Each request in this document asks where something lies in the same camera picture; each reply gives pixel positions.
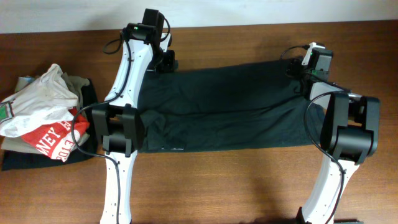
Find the dark green t-shirt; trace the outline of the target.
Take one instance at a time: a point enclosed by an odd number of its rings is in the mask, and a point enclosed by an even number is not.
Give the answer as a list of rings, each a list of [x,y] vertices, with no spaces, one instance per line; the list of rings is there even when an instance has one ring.
[[[205,152],[311,144],[323,108],[310,105],[288,78],[287,60],[147,73],[139,94],[143,152]]]

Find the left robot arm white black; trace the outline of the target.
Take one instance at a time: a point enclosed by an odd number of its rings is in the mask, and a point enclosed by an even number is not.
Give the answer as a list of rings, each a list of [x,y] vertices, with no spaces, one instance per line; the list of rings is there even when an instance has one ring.
[[[170,30],[163,25],[130,23],[121,31],[123,54],[115,81],[104,102],[91,112],[106,161],[101,223],[132,222],[132,173],[144,138],[139,93],[145,74],[162,65],[170,43]]]

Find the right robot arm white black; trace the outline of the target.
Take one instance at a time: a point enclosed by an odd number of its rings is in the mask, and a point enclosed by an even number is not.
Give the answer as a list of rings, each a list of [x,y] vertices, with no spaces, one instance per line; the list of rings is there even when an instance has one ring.
[[[316,141],[303,116],[305,132],[323,154],[322,166],[310,197],[300,207],[297,223],[333,223],[341,196],[366,158],[377,149],[380,121],[380,100],[354,94],[325,79],[328,72],[301,64],[292,58],[285,69],[289,78],[300,82],[300,92],[309,104],[318,104],[326,114]]]

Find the black folded garment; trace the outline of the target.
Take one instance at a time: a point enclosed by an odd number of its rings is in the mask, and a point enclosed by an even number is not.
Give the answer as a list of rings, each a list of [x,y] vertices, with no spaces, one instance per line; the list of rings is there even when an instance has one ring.
[[[92,103],[98,102],[95,88],[90,79],[89,83],[90,84],[88,86],[83,86],[81,88],[81,92],[83,95],[83,106],[88,106]],[[96,152],[98,147],[98,140],[95,134],[95,128],[93,126],[93,118],[91,115],[91,111],[88,111],[86,117],[87,120],[90,122],[90,127],[87,129],[87,133],[90,136],[85,143],[79,143],[79,145],[83,150],[94,153]],[[91,158],[92,156],[83,154],[77,149],[71,152],[71,154],[69,155],[68,159],[65,162],[62,162],[60,160],[52,160],[41,153],[26,154],[22,152],[6,151],[2,162],[2,171],[63,166],[67,164],[83,162]]]

